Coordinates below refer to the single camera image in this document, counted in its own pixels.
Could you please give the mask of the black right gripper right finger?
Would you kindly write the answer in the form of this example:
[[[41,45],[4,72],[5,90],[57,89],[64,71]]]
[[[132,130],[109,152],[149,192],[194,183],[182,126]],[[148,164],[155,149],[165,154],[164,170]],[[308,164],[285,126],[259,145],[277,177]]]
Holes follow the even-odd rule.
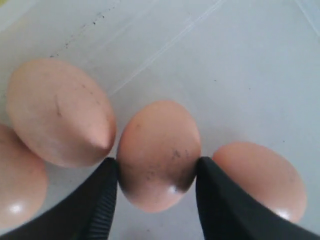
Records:
[[[196,204],[206,240],[318,240],[241,189],[210,157],[196,165]]]

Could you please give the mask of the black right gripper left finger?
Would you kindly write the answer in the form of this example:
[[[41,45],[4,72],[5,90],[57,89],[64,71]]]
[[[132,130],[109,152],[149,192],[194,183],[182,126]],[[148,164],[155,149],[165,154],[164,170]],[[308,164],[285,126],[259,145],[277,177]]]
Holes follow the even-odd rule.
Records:
[[[117,203],[118,166],[105,158],[92,175],[58,205],[12,230],[2,240],[106,240]]]

